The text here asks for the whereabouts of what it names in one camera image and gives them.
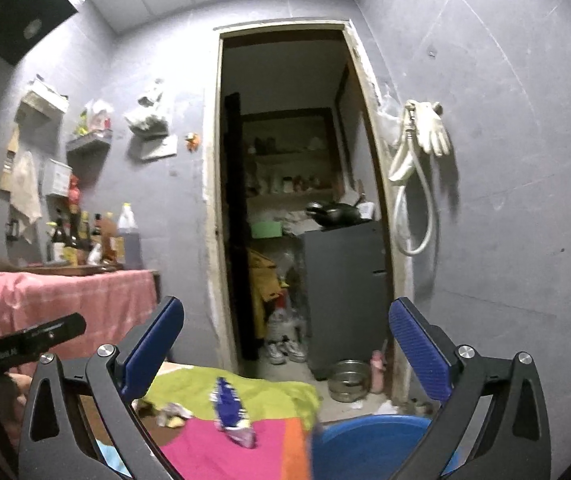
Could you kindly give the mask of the person's left hand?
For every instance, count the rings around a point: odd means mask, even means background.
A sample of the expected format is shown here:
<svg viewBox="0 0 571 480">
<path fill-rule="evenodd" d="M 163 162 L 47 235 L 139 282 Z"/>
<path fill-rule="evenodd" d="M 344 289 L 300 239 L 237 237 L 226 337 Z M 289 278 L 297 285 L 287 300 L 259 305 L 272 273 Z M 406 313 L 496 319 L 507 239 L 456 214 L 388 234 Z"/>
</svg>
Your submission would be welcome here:
<svg viewBox="0 0 571 480">
<path fill-rule="evenodd" d="M 25 405 L 32 385 L 31 376 L 16 373 L 0 375 L 0 422 L 8 440 L 17 450 L 20 443 Z"/>
</svg>

